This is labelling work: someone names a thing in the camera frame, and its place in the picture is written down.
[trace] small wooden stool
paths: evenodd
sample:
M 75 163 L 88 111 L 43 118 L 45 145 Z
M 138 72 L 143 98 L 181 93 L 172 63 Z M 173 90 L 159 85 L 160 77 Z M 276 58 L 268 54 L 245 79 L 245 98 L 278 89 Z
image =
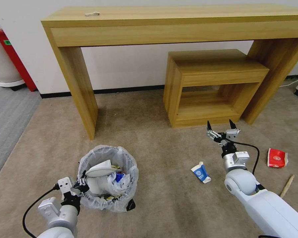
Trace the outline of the small wooden stool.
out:
M 172 127 L 238 121 L 268 71 L 236 49 L 169 52 L 163 101 Z M 220 88 L 182 92 L 207 85 Z

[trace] wooden stick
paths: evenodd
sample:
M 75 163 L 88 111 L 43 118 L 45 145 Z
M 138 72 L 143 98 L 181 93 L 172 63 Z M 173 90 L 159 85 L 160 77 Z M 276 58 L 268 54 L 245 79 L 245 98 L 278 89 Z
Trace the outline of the wooden stick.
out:
M 288 179 L 288 182 L 286 183 L 284 189 L 281 191 L 280 197 L 283 198 L 286 194 L 286 192 L 288 191 L 292 181 L 294 180 L 295 175 L 290 176 L 290 178 Z

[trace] carpet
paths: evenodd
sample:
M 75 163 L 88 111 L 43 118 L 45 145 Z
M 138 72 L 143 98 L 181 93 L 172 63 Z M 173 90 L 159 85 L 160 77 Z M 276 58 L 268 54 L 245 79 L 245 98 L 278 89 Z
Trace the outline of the carpet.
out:
M 123 146 L 134 156 L 139 180 L 136 208 L 123 214 L 81 208 L 78 237 L 257 237 L 262 234 L 242 204 L 224 187 L 220 147 L 206 127 L 172 129 L 163 105 L 163 91 L 96 95 L 99 115 L 90 141 L 71 97 L 43 99 L 0 172 L 0 237 L 27 237 L 22 216 L 27 207 L 58 179 L 75 177 L 78 161 L 99 144 Z M 227 125 L 213 126 L 222 132 Z M 298 97 L 280 88 L 253 125 L 243 120 L 238 141 L 259 147 L 255 172 L 268 190 L 281 192 L 291 174 L 284 199 L 298 211 Z M 268 148 L 289 153 L 282 169 L 266 165 Z M 247 150 L 251 170 L 256 158 Z M 190 171 L 204 161 L 212 181 L 201 183 Z M 49 197 L 60 199 L 59 191 Z M 27 216 L 35 235 L 46 229 L 36 207 Z
M 0 170 L 41 101 L 28 88 L 12 91 L 0 87 Z

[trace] wooden console table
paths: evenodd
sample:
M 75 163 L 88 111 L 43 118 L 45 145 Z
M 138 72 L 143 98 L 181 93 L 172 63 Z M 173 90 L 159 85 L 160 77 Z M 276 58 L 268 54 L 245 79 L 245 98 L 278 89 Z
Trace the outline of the wooden console table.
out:
M 98 108 L 81 47 L 254 40 L 248 56 L 270 70 L 242 115 L 249 124 L 298 61 L 298 8 L 275 4 L 66 7 L 42 24 L 90 139 Z

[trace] black baseboard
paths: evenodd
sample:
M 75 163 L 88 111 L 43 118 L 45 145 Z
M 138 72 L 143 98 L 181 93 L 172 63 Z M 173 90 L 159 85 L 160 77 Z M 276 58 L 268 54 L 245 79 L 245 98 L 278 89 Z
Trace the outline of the black baseboard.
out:
M 288 75 L 286 79 L 298 78 L 298 75 Z M 108 94 L 108 93 L 123 93 L 123 92 L 135 92 L 135 91 L 148 91 L 164 89 L 164 85 L 154 85 L 154 86 L 142 86 L 142 87 L 131 87 L 131 88 L 117 88 L 117 89 L 100 89 L 94 90 L 94 94 Z M 70 92 L 64 93 L 50 93 L 50 94 L 40 94 L 41 98 L 58 98 L 58 97 L 69 97 L 72 96 Z
M 298 74 L 295 74 L 295 75 L 288 75 L 288 76 L 286 77 L 286 79 L 292 79 L 292 78 L 298 79 Z

